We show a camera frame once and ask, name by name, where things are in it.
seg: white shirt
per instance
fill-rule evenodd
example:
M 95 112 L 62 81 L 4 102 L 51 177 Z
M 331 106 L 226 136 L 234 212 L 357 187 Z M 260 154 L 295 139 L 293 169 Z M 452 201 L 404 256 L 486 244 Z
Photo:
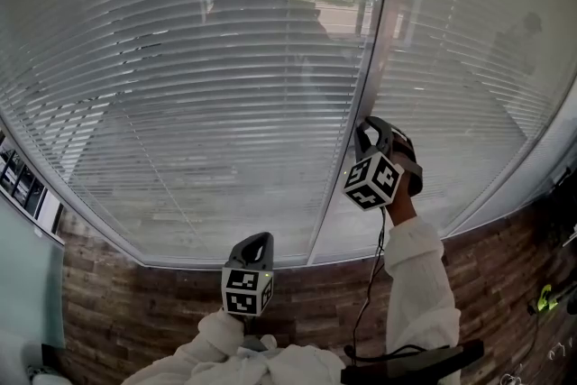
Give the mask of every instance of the white shirt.
M 446 271 L 443 244 L 433 226 L 416 217 L 394 227 L 385 248 L 393 278 L 387 317 L 387 351 L 406 344 L 426 349 L 457 345 L 459 317 Z M 244 350 L 243 323 L 218 311 L 198 323 L 198 335 L 124 385 L 338 384 L 343 362 L 314 346 L 290 345 L 256 353 Z M 457 385 L 456 372 L 440 383 Z

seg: light blue wall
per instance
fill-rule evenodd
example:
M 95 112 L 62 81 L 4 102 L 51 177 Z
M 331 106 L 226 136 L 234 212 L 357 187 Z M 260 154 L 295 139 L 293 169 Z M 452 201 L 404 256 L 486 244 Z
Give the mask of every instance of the light blue wall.
M 0 331 L 63 346 L 64 248 L 0 195 Z
M 38 364 L 40 344 L 0 330 L 0 385 L 30 385 L 26 368 Z

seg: white sleeve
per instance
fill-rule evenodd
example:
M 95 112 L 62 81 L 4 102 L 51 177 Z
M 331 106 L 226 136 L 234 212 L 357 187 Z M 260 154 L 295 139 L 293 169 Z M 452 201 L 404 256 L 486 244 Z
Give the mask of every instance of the white sleeve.
M 393 278 L 387 316 L 387 352 L 406 344 L 427 350 L 459 342 L 459 317 L 441 257 L 443 243 L 419 217 L 394 227 L 384 252 Z M 459 383 L 453 374 L 443 383 Z
M 123 385 L 161 385 L 185 383 L 190 373 L 201 362 L 223 362 L 236 354 L 244 339 L 241 321 L 227 315 L 222 309 L 201 319 L 198 335 L 189 344 L 180 346 L 167 356 L 136 372 Z

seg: window blinds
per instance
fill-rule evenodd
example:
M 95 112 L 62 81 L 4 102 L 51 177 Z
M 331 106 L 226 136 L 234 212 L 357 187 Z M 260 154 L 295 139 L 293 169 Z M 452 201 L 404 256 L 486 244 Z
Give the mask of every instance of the window blinds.
M 259 231 L 281 264 L 362 257 L 380 214 L 333 189 L 359 105 L 413 139 L 442 235 L 491 220 L 487 198 L 559 144 L 542 133 L 575 1 L 395 0 L 367 69 L 379 0 L 0 0 L 0 113 L 142 262 L 217 265 Z
M 531 152 L 575 76 L 577 0 L 401 0 L 373 115 L 413 140 L 424 171 L 417 212 L 442 235 L 512 212 L 550 170 L 537 158 L 518 173 L 508 206 L 467 219 Z M 564 124 L 566 139 L 573 124 Z M 542 150 L 556 159 L 559 133 Z M 374 252 L 380 214 L 334 197 L 317 262 Z
M 71 205 L 143 260 L 219 262 L 270 231 L 278 259 L 300 264 L 374 4 L 0 0 L 2 115 Z

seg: marker cube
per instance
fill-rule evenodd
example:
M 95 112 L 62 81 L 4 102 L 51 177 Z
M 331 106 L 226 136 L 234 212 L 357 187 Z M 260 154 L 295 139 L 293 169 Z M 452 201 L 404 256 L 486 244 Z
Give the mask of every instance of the marker cube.
M 221 291 L 226 313 L 260 316 L 272 298 L 272 271 L 223 268 Z
M 343 193 L 362 210 L 387 206 L 395 199 L 403 173 L 401 166 L 379 151 L 353 166 Z

